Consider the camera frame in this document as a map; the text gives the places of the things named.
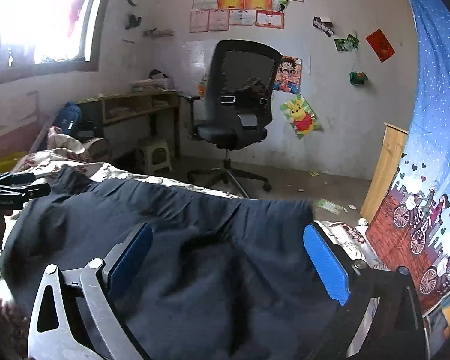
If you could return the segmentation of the navy blue padded jacket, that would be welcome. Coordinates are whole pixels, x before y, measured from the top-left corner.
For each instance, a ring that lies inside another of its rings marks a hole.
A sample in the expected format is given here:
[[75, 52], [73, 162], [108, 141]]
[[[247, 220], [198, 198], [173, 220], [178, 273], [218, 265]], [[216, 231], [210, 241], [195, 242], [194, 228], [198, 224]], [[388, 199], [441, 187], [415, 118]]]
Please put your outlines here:
[[1, 273], [25, 311], [44, 269], [102, 258], [139, 224], [153, 243], [117, 311], [153, 359], [296, 359], [338, 309], [302, 242], [305, 201], [217, 197], [62, 170], [20, 214]]

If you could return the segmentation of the yellow green plastic item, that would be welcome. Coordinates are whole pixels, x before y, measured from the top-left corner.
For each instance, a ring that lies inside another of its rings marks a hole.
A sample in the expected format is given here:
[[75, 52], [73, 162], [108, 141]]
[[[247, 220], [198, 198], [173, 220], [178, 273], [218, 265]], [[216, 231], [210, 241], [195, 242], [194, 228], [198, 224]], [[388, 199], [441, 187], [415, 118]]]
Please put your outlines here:
[[27, 152], [16, 152], [0, 159], [0, 174], [10, 172], [14, 166], [27, 155]]

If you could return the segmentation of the floral white red bedspread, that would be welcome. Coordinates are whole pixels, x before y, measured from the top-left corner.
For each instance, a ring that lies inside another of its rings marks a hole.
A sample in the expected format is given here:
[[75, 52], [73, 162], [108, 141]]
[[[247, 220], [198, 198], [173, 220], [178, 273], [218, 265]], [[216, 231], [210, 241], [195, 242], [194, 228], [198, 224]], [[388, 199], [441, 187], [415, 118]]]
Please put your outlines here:
[[[235, 198], [230, 192], [207, 189], [192, 186], [171, 178], [138, 175], [126, 172], [112, 166], [110, 163], [87, 163], [85, 153], [78, 150], [83, 146], [70, 137], [61, 139], [62, 145], [51, 150], [40, 151], [25, 156], [23, 168], [37, 171], [39, 176], [50, 180], [58, 176], [59, 171], [71, 167], [77, 172], [90, 176], [95, 181], [103, 181], [110, 178], [124, 180], [138, 180], [149, 184], [162, 184], [169, 188], [180, 187], [199, 194]], [[366, 242], [365, 231], [368, 229], [368, 221], [359, 219], [354, 228], [343, 222], [321, 223], [321, 227], [331, 240], [341, 245], [351, 258], [362, 258], [373, 267], [379, 267], [379, 259], [372, 252]], [[25, 359], [26, 358], [26, 331], [27, 321], [21, 311], [13, 303], [3, 303], [0, 299], [0, 359]]]

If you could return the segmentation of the blue cartoon print curtain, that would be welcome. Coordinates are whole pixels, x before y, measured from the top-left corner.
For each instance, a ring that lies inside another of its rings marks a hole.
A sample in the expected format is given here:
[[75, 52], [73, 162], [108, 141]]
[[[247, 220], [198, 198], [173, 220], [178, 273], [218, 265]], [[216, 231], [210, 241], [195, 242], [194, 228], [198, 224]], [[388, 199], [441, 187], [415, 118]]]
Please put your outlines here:
[[429, 314], [450, 295], [450, 11], [442, 0], [409, 2], [418, 37], [415, 108], [366, 238], [387, 269], [410, 270]]

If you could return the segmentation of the wooden desk with shelf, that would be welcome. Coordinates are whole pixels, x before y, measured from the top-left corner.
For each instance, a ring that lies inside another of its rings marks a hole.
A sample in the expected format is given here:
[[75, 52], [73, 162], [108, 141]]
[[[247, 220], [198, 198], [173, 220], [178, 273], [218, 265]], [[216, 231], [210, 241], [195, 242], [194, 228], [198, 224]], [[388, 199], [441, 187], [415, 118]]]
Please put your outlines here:
[[109, 156], [121, 157], [145, 138], [164, 137], [172, 155], [181, 155], [180, 99], [174, 90], [150, 88], [135, 94], [92, 97], [78, 102], [82, 122], [90, 122], [94, 135], [109, 142]]

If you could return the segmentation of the light wooden cabinet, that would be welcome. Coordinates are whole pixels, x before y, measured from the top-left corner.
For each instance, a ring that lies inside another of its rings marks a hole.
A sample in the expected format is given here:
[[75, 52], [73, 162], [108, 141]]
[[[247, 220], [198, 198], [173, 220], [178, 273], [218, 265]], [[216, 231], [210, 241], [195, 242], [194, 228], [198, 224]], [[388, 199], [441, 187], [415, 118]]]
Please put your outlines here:
[[368, 222], [374, 218], [395, 177], [407, 136], [407, 130], [385, 123], [385, 134], [375, 173], [360, 210], [360, 215]]

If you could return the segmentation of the stack of books on desk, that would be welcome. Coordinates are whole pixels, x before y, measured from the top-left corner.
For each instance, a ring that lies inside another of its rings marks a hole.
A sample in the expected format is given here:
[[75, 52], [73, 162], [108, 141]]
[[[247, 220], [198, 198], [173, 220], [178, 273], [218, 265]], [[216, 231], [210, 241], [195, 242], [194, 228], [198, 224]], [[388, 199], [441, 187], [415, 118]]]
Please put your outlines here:
[[174, 88], [174, 82], [167, 74], [153, 69], [148, 78], [133, 82], [130, 91], [132, 93], [139, 93], [147, 89], [173, 90]]

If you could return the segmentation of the colourful poster behind chair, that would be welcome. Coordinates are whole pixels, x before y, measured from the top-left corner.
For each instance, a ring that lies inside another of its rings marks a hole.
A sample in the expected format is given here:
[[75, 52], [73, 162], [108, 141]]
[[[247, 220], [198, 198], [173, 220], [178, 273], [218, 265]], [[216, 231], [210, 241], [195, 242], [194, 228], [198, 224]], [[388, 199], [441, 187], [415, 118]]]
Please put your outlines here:
[[209, 68], [207, 67], [207, 69], [205, 69], [204, 71], [204, 74], [201, 78], [199, 85], [197, 86], [197, 93], [201, 98], [203, 98], [206, 94], [208, 77], [209, 77]]

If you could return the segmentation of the anime character poster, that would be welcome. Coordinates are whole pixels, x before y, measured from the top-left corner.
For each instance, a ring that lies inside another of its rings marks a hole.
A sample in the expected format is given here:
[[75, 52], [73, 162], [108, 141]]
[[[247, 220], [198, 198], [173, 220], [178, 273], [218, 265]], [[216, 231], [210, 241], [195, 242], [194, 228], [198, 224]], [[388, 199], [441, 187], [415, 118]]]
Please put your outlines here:
[[301, 78], [302, 60], [292, 56], [284, 56], [276, 73], [273, 90], [299, 94]]

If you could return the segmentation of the black mesh office chair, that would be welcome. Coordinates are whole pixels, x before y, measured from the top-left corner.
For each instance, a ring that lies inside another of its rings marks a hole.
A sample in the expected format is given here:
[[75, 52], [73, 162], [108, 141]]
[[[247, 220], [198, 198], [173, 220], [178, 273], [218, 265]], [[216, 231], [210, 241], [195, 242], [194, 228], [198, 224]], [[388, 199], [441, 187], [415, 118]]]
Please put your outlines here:
[[228, 39], [219, 41], [209, 65], [205, 94], [180, 93], [189, 106], [189, 126], [193, 141], [205, 141], [225, 150], [223, 165], [194, 169], [187, 173], [193, 185], [198, 175], [211, 175], [207, 188], [222, 181], [232, 184], [241, 196], [251, 196], [240, 178], [262, 182], [264, 191], [272, 190], [261, 175], [235, 169], [230, 153], [264, 141], [266, 126], [272, 122], [272, 93], [283, 55], [263, 43]]

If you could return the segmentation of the window with wooden frame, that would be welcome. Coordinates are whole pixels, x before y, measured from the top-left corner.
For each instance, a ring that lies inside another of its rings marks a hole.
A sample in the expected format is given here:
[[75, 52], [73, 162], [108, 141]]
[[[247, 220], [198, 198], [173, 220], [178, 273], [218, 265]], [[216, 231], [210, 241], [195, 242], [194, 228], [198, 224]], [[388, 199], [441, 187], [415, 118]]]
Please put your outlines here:
[[0, 85], [98, 69], [108, 0], [0, 0]]

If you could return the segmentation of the black wall hook item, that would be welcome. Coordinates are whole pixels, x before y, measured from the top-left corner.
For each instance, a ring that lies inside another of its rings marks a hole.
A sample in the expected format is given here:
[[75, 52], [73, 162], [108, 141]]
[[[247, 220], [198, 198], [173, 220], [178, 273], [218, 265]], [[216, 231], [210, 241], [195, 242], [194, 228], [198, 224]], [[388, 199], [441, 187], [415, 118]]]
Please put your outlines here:
[[142, 21], [142, 18], [140, 16], [130, 14], [127, 17], [125, 30], [131, 30], [131, 29], [138, 28], [141, 25], [141, 21]]

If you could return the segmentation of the small wall shelf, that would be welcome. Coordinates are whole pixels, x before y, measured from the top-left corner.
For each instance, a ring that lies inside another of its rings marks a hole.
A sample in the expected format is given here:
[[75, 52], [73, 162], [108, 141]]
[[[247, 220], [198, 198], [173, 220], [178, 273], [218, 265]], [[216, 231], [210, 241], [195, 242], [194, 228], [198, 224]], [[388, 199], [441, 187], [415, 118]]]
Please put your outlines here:
[[175, 35], [172, 29], [146, 29], [143, 31], [143, 36], [147, 38], [167, 38]]

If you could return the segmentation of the red paper on wall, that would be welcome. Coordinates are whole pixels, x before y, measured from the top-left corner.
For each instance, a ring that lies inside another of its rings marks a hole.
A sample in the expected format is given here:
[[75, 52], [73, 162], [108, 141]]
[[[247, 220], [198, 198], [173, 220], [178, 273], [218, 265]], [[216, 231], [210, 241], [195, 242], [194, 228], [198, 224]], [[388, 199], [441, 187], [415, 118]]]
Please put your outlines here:
[[395, 54], [391, 43], [380, 28], [368, 35], [366, 40], [382, 63]]

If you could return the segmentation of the certificates on wall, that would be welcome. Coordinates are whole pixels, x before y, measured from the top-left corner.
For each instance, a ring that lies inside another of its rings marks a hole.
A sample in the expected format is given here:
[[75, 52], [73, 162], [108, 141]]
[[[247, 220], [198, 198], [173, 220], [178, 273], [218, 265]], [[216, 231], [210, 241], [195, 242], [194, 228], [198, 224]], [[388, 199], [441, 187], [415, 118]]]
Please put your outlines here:
[[189, 32], [226, 32], [231, 27], [284, 29], [291, 2], [305, 0], [193, 0]]

